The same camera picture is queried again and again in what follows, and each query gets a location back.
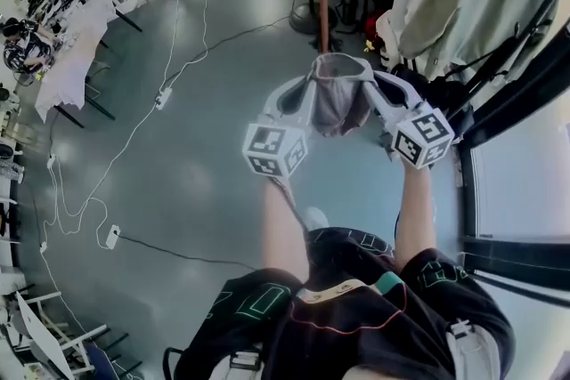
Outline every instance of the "electrical outlet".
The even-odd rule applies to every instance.
[[[164,91],[160,93],[160,95],[157,97],[158,110],[162,110],[164,108],[164,105],[167,104],[168,98],[170,97],[171,93],[172,93],[171,87],[167,87]]]
[[[110,250],[113,250],[115,248],[115,245],[117,244],[118,241],[118,235],[120,233],[121,230],[117,225],[113,225],[112,227],[110,227],[109,235],[107,236],[107,240],[105,241],[105,244]]]

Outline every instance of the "shoe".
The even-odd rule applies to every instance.
[[[303,218],[306,228],[309,231],[319,230],[320,228],[329,228],[329,219],[324,212],[318,207],[310,206],[306,209],[305,217]]]

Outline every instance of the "power strip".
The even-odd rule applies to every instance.
[[[157,97],[156,102],[157,102],[157,109],[159,111],[162,111],[164,106],[167,104],[167,101],[170,98],[171,93],[172,93],[172,87],[169,86],[164,91],[162,91],[160,95]]]

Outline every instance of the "black office chair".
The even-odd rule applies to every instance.
[[[173,347],[168,347],[164,351],[164,356],[162,357],[162,373],[164,374],[165,380],[172,380],[172,375],[170,374],[170,364],[169,364],[170,353],[177,353],[181,355],[183,354],[183,351]]]

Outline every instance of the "concrete floor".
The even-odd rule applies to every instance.
[[[131,13],[139,34],[122,21],[110,24],[99,58],[112,70],[94,78],[99,102],[113,112],[112,122],[89,106],[69,109],[85,123],[80,130],[61,116],[53,127],[53,151],[60,157],[69,210],[77,211],[123,147],[134,126],[149,111],[172,40],[176,0],[156,0]],[[203,0],[181,0],[178,37],[168,75],[202,49]],[[286,17],[291,0],[208,0],[207,42]],[[344,51],[362,54],[362,39],[343,36]],[[304,75],[316,56],[309,37],[290,29],[286,20],[216,48],[190,66],[175,85],[163,111],[155,112],[133,138],[96,193],[109,209],[101,230],[123,234],[184,255],[261,264],[260,189],[262,179],[247,168],[241,143],[248,122],[256,119],[266,96],[277,85]],[[22,89],[20,122],[29,140],[24,145],[27,176],[19,187],[22,244],[20,267],[35,294],[53,290],[38,253],[37,227],[53,218],[53,186],[45,168],[50,113],[41,124],[33,109],[38,84]],[[375,143],[372,119],[346,138],[317,141],[293,176],[303,212],[318,206],[331,224],[366,230],[392,241],[403,184],[402,169]],[[450,157],[434,170],[436,223],[441,248],[456,252],[458,194]],[[348,197],[346,190],[351,189]],[[63,236],[48,230],[45,252],[53,276],[85,327],[106,323],[115,336],[130,337],[121,351],[143,360],[140,375],[161,378],[160,360],[168,346],[191,341],[223,283],[245,273],[239,266],[206,264],[175,258],[123,239],[113,251],[97,246],[95,229],[104,212],[92,203],[82,230]],[[62,217],[65,230],[78,219]]]

